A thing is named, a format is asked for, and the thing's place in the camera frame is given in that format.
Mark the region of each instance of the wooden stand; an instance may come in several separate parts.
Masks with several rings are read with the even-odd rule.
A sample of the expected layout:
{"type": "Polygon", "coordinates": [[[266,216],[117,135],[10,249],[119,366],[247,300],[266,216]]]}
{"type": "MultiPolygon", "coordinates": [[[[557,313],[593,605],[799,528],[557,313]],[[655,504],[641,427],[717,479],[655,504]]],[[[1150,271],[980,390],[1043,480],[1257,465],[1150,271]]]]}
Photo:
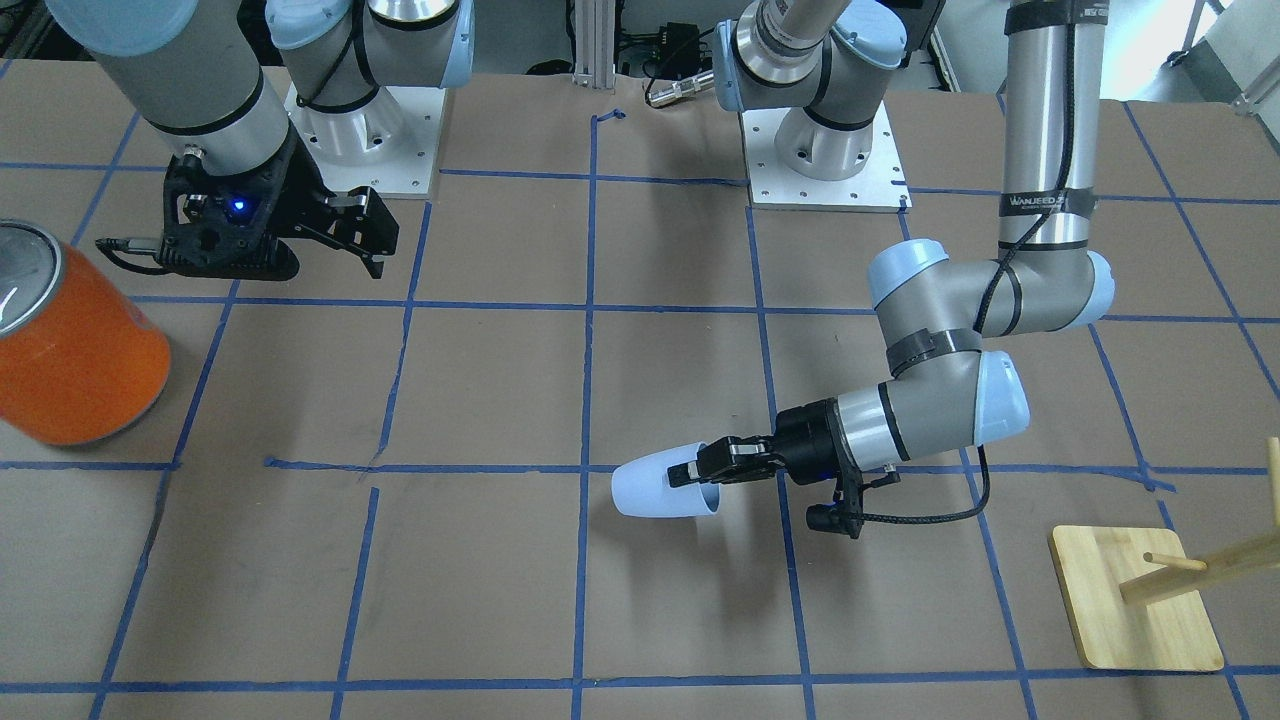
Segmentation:
{"type": "MultiPolygon", "coordinates": [[[[1267,441],[1267,465],[1280,527],[1277,438],[1267,441]]],[[[1059,525],[1050,546],[1080,660],[1107,670],[1221,670],[1198,591],[1280,564],[1280,529],[1198,559],[1176,533],[1153,528],[1059,525]]]]}

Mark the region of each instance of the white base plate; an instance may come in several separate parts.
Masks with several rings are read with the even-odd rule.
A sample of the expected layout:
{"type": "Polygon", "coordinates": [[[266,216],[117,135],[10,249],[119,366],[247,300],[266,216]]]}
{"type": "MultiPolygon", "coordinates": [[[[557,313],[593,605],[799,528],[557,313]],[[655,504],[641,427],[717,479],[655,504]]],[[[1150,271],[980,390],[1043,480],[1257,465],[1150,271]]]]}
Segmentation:
{"type": "MultiPolygon", "coordinates": [[[[342,193],[367,184],[383,197],[426,200],[431,196],[435,168],[439,159],[440,129],[444,127],[444,101],[447,91],[438,87],[388,87],[404,111],[406,128],[412,133],[402,138],[401,152],[367,165],[343,165],[316,152],[316,165],[329,190],[342,193]]],[[[297,111],[298,91],[289,86],[284,108],[289,117],[297,111]]]]}
{"type": "Polygon", "coordinates": [[[873,120],[876,141],[867,164],[845,181],[813,179],[786,167],[773,146],[773,136],[790,108],[742,113],[742,146],[751,181],[751,205],[782,210],[847,210],[896,213],[911,193],[897,156],[897,143],[882,102],[873,120]]]}

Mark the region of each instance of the orange container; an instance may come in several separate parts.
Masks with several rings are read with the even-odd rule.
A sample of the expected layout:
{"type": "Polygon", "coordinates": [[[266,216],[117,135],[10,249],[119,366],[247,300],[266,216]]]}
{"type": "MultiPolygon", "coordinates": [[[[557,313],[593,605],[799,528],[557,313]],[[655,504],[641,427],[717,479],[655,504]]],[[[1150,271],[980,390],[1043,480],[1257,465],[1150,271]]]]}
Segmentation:
{"type": "Polygon", "coordinates": [[[50,445],[124,429],[169,378],[169,341],[74,247],[0,219],[0,419],[50,445]]]}

